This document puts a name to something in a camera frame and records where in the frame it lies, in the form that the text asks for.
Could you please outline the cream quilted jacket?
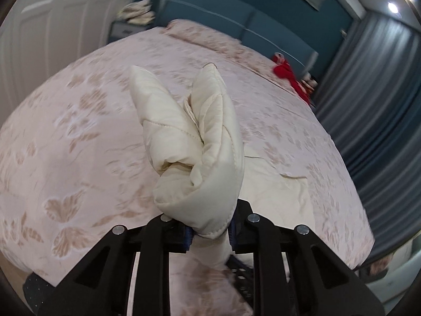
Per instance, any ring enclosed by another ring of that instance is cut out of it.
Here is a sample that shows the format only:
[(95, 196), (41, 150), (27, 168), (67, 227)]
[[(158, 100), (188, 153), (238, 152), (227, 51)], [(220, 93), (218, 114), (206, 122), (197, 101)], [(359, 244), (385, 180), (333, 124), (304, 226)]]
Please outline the cream quilted jacket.
[(307, 179), (280, 173), (244, 146), (215, 65), (198, 72), (183, 104), (144, 68), (131, 68), (129, 86), (146, 154), (159, 176), (154, 203), (195, 231), (191, 251), (202, 264), (221, 269), (232, 253), (228, 225), (238, 199), (276, 225), (315, 226)]

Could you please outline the pile of cream clothes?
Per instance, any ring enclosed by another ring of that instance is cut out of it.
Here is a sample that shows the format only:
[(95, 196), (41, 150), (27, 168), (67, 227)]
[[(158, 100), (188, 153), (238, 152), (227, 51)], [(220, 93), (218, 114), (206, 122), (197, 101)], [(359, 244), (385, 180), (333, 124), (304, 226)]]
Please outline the pile of cream clothes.
[(156, 14), (151, 9), (151, 0), (141, 0), (125, 5), (116, 15), (117, 21), (126, 22), (136, 26), (147, 26), (151, 24)]

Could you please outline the pink floral bedspread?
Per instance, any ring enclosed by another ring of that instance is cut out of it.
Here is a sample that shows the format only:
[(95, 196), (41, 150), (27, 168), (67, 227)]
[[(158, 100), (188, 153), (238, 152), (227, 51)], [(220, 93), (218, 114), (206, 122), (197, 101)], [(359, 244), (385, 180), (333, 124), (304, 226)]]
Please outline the pink floral bedspread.
[(375, 239), (333, 140), (273, 62), (241, 46), (218, 53), (161, 33), (129, 36), (38, 87), (1, 128), (1, 252), (23, 278), (56, 285), (114, 225), (158, 214), (158, 179), (128, 90), (129, 70), (154, 73), (177, 101), (217, 67), (246, 147), (307, 179), (317, 235), (351, 268)]

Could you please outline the small plush dolls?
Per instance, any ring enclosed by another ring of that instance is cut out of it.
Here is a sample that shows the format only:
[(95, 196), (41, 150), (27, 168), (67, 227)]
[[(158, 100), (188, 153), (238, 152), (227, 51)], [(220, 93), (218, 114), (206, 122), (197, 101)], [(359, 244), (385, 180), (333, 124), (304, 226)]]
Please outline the small plush dolls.
[(314, 92), (316, 86), (318, 85), (317, 81), (309, 72), (302, 77), (301, 83), (305, 87), (306, 91), (309, 91), (310, 93)]

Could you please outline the grey blue curtain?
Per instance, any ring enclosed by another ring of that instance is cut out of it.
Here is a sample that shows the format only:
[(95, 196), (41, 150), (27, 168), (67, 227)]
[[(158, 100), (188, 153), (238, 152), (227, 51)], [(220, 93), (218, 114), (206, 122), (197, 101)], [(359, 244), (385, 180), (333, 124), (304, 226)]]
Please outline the grey blue curtain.
[(368, 12), (348, 30), (315, 105), (367, 214), (376, 261), (420, 231), (420, 32)]

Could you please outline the red garment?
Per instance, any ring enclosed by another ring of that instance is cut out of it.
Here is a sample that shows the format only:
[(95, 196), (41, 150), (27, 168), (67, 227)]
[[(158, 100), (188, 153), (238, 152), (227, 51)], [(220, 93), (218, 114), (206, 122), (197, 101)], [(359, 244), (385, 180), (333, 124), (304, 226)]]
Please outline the red garment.
[(306, 102), (309, 106), (311, 105), (311, 94), (309, 91), (306, 91), (305, 87), (301, 83), (301, 78), (298, 79), (287, 61), (287, 59), (279, 52), (274, 53), (271, 60), (275, 63), (273, 68), (273, 73), (281, 79), (286, 79), (289, 81), (290, 85), (294, 91), (299, 95), (299, 97)]

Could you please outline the left pink floral pillow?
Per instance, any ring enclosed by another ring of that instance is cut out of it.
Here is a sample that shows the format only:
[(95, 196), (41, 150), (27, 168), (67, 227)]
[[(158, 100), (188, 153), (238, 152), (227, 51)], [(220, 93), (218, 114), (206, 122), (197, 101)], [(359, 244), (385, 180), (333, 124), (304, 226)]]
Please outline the left pink floral pillow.
[(187, 19), (170, 21), (161, 33), (218, 53), (231, 53), (241, 46), (238, 39)]

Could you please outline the grey bedside table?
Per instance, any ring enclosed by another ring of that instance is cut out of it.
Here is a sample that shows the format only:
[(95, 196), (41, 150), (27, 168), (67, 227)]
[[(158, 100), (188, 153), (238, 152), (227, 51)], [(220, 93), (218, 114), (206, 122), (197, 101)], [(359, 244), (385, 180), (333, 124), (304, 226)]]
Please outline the grey bedside table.
[(127, 36), (130, 36), (142, 31), (146, 31), (152, 28), (153, 28), (152, 24), (139, 26), (139, 25), (129, 24), (125, 21), (113, 21), (110, 25), (110, 29), (108, 32), (107, 43), (112, 43), (122, 38), (126, 38)]

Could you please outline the white wardrobe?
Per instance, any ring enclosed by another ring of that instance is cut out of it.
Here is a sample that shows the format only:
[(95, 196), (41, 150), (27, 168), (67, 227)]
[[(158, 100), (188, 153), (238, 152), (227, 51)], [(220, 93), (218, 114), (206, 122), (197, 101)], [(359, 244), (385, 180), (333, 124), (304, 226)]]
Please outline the white wardrobe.
[(17, 0), (1, 25), (1, 120), (50, 76), (105, 45), (133, 0)]

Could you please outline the teal upholstered headboard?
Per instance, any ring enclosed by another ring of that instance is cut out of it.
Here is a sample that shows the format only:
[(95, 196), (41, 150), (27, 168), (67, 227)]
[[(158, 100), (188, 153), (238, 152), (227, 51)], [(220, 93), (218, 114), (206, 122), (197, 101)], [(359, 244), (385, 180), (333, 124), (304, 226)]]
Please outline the teal upholstered headboard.
[(187, 19), (239, 40), (242, 45), (271, 58), (279, 52), (296, 76), (311, 71), (318, 52), (280, 22), (241, 0), (160, 0), (157, 26)]

